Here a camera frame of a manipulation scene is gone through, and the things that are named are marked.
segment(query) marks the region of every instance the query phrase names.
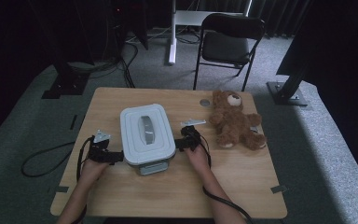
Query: chair seat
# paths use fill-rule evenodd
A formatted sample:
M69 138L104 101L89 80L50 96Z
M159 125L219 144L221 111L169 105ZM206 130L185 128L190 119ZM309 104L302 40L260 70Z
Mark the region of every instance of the chair seat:
M247 64L250 61L248 41L220 33L207 33L202 58L212 62Z

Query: brown teddy bear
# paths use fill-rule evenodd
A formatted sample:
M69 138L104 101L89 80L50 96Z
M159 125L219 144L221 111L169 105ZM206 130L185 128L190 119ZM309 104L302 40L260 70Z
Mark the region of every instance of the brown teddy bear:
M261 116L243 114L242 99L235 91L214 91L213 107L209 121L216 127L219 146L233 147L242 141L246 147L256 150L266 145L266 137L251 130L261 124Z

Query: forearm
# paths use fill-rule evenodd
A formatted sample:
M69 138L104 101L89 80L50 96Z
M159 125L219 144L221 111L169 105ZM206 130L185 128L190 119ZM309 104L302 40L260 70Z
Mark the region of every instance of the forearm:
M91 186L86 184L77 184L71 194L66 206L57 223L73 223L77 220L86 206Z
M223 188L220 186L219 182L217 181L216 177L212 173L212 171L204 172L203 175L200 176L203 187L205 187L208 192L211 194L225 199L227 201L231 200L224 192ZM220 223L245 223L244 218L242 217L241 213L237 211L235 208L232 208L224 203L218 202L215 199L210 198L210 204L212 207L213 218L216 224Z

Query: teddy bear arm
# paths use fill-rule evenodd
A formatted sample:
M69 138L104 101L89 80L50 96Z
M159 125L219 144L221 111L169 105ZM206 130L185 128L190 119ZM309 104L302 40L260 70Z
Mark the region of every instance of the teddy bear arm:
M261 124L261 115L259 114L248 114L246 115L246 117L248 118L248 120L250 121L251 126L258 126Z
M223 120L223 114L221 113L213 113L210 117L209 117L209 121L213 124L213 125L217 125L219 123L221 123Z

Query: human arm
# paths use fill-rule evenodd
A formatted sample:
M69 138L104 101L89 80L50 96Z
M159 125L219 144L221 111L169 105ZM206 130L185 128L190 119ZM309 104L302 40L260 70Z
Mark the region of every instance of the human arm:
M209 167L207 155L204 149L201 146L197 146L194 151L187 148L185 149L185 153L197 175L200 177L203 187L205 187L205 189L211 194L231 202ZM211 198L209 201L212 207L214 222L216 224L246 223L241 213L236 209Z
M86 206L89 197L90 189L95 181L102 175L109 163L101 163L92 160L84 162L81 176L72 192L66 206L63 208L62 213L57 223L73 223L80 217L83 209Z

